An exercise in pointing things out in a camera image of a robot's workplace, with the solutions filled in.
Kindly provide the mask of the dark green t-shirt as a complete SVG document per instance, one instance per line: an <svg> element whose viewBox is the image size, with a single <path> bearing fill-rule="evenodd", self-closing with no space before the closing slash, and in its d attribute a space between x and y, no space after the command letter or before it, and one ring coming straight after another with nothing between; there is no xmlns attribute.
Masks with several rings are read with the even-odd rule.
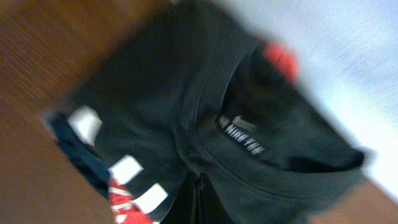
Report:
<svg viewBox="0 0 398 224"><path fill-rule="evenodd" d="M189 172L206 174L235 223L305 223L361 179L352 148L261 52L207 1L182 1L122 44L69 97L102 125L94 151L140 197L159 184L165 217Z"/></svg>

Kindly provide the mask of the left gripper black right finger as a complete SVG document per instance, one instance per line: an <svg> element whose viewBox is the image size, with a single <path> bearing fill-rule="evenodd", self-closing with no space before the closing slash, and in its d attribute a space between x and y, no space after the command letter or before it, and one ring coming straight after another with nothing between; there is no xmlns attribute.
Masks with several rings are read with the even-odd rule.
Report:
<svg viewBox="0 0 398 224"><path fill-rule="evenodd" d="M206 174L200 174L197 183L197 223L234 224Z"/></svg>

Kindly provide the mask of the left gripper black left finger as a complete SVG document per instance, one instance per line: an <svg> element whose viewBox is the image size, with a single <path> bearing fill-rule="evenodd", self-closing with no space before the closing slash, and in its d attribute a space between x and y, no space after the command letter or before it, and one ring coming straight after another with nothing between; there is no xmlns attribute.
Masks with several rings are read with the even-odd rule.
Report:
<svg viewBox="0 0 398 224"><path fill-rule="evenodd" d="M197 177L188 174L161 224L196 224Z"/></svg>

